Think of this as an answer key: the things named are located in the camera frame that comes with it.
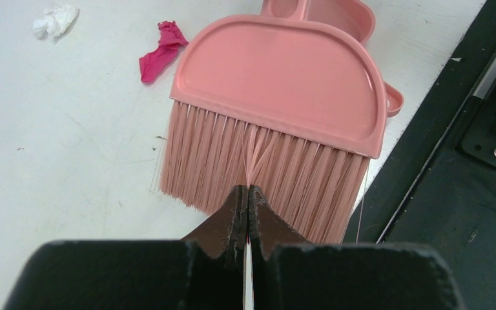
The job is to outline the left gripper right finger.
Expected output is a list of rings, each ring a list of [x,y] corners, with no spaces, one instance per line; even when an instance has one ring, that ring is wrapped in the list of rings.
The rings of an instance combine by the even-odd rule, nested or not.
[[[249,187],[247,207],[253,262],[266,262],[277,245],[310,243],[270,208],[258,186]]]

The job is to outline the magenta paper scrap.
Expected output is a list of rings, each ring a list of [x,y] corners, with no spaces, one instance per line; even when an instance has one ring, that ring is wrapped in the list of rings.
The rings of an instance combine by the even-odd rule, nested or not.
[[[160,39],[156,50],[146,53],[138,60],[140,80],[144,84],[155,82],[189,44],[175,21],[158,23],[158,30]]]

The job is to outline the pink hand brush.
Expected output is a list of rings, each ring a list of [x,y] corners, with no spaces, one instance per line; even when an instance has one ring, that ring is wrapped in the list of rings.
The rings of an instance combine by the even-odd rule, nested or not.
[[[235,185],[315,243],[341,242],[382,150],[385,84],[336,27],[234,15],[205,27],[176,69],[160,190],[212,214]]]

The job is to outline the pink dustpan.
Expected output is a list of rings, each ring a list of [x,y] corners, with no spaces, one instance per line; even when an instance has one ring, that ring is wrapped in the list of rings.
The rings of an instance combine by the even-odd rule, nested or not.
[[[375,30],[375,15],[357,0],[265,0],[260,13],[264,16],[319,22],[348,33],[366,45]]]

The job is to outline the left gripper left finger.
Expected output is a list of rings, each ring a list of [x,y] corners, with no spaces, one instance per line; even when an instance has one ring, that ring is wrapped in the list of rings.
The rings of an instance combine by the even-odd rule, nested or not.
[[[239,271],[247,239],[247,207],[248,188],[234,186],[222,206],[182,240],[196,242],[220,267]]]

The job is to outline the white paper scrap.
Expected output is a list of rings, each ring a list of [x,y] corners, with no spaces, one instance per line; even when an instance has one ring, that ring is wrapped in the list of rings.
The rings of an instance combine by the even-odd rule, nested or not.
[[[32,32],[36,39],[57,39],[72,25],[80,9],[73,5],[56,5],[44,11],[43,17],[36,19]]]

